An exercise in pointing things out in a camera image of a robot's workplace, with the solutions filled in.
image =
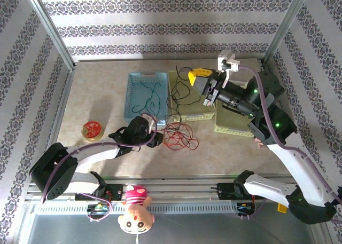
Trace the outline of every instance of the beige table surface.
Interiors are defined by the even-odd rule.
[[[123,109],[128,74],[141,71],[174,70],[178,67],[217,69],[216,60],[156,60],[79,62],[68,97],[58,141],[64,146],[88,143],[82,126],[95,120],[105,127],[105,136],[126,126]],[[192,176],[239,174],[252,170],[258,174],[287,174],[281,161],[266,147],[258,149],[253,138],[214,132],[214,119],[189,122],[199,147],[195,151],[171,151],[163,144],[142,147],[113,160],[89,168],[102,176]]]

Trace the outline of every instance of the red jar lid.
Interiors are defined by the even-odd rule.
[[[103,136],[103,130],[100,123],[90,121],[82,127],[82,135],[88,141],[100,140]]]

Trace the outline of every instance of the cartoon character doll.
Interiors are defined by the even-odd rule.
[[[127,186],[125,213],[119,216],[118,222],[124,232],[141,234],[151,229],[154,216],[147,210],[152,198],[142,186]]]

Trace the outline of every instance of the light green plastic basket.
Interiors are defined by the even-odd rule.
[[[254,134],[248,126],[250,121],[248,116],[242,116],[231,112],[223,108],[220,101],[216,102],[215,132],[253,137]]]
[[[187,72],[181,72],[180,77],[183,79],[188,79],[188,73]],[[168,79],[169,79],[169,93],[171,93],[172,88],[176,84],[177,79],[177,72],[176,71],[170,71],[168,72]],[[182,99],[180,101],[181,104],[190,104],[200,97],[199,93],[190,85],[189,81],[182,81],[179,79],[182,83],[184,83],[187,87],[190,89],[190,95],[188,95],[186,98]],[[179,84],[177,86],[177,89],[180,93],[180,96],[183,97],[187,95],[188,89],[184,87],[183,84]],[[200,100],[197,103],[194,103],[192,105],[185,105],[185,106],[179,106],[179,113],[182,116],[182,121],[198,121],[198,120],[210,120],[215,115],[215,107],[214,106],[204,106],[203,102],[205,100],[204,96],[200,97]],[[169,104],[171,105],[171,108],[175,108],[176,104],[174,101],[169,100]],[[179,122],[180,118],[175,117],[175,122]]]
[[[257,59],[240,59],[241,65],[247,65],[259,71],[261,64]],[[253,74],[246,70],[239,70],[233,72],[230,81],[240,85],[242,88],[247,87],[248,81],[253,77]],[[218,133],[228,133],[230,135],[254,137],[248,124],[250,119],[248,116],[242,116],[231,112],[222,107],[220,101],[216,102],[216,114],[215,114],[215,128],[214,131]]]

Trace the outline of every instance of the striped wallpaper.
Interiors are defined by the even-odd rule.
[[[262,57],[292,0],[42,0],[74,60]]]
[[[29,0],[0,0],[0,243],[11,243],[68,68]]]
[[[305,0],[283,37],[272,69],[311,155],[342,186],[342,0]],[[340,206],[336,219],[342,219]],[[328,222],[334,243],[342,225]]]

